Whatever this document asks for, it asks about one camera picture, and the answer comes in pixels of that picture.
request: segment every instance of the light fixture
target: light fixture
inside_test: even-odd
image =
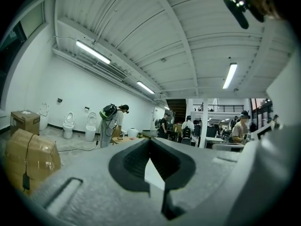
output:
[[[235,71],[236,71],[236,68],[237,68],[237,64],[236,63],[231,63],[230,64],[230,69],[229,69],[229,73],[228,73],[228,76],[227,76],[227,79],[225,81],[225,84],[223,86],[223,89],[227,89],[231,83],[231,80],[235,74]]]
[[[138,85],[140,85],[141,87],[143,87],[144,89],[146,89],[148,92],[150,92],[151,94],[155,94],[154,91],[152,91],[150,88],[146,87],[145,84],[143,84],[141,81],[137,82]]]
[[[84,44],[83,42],[77,40],[76,45],[79,46],[80,48],[84,49],[91,55],[94,55],[96,58],[99,58],[101,61],[105,62],[106,64],[108,64],[108,65],[110,64],[110,62],[111,62],[110,59],[108,59],[104,55],[100,54],[99,52],[97,52],[95,49],[91,48],[87,44]]]

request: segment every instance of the backpack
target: backpack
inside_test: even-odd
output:
[[[160,124],[161,124],[161,119],[157,119],[156,121],[155,121],[155,128],[160,128]]]
[[[117,113],[117,107],[113,104],[107,105],[105,108],[103,108],[99,115],[103,120],[109,121],[113,118],[113,116]]]
[[[183,129],[183,138],[190,138],[191,130],[187,127]]]

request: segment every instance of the air vent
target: air vent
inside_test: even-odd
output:
[[[114,77],[117,77],[122,81],[127,77],[120,69],[116,68],[114,65],[106,65],[101,61],[97,61],[97,63],[93,67],[111,76],[113,75]]]

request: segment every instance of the white pillar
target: white pillar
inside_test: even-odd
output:
[[[186,117],[193,112],[193,99],[186,99]]]
[[[202,121],[203,121],[203,126],[202,126],[201,141],[199,143],[199,148],[205,147],[205,139],[206,139],[207,125],[208,125],[208,99],[207,99],[207,97],[204,98]]]

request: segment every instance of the white shirt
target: white shirt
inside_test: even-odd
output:
[[[109,128],[113,129],[114,127],[121,126],[123,121],[123,112],[121,110],[117,110],[116,114],[113,116],[112,120],[106,121]]]
[[[194,131],[194,124],[191,121],[185,121],[182,124],[182,129],[184,129],[186,126],[188,126],[191,131]]]

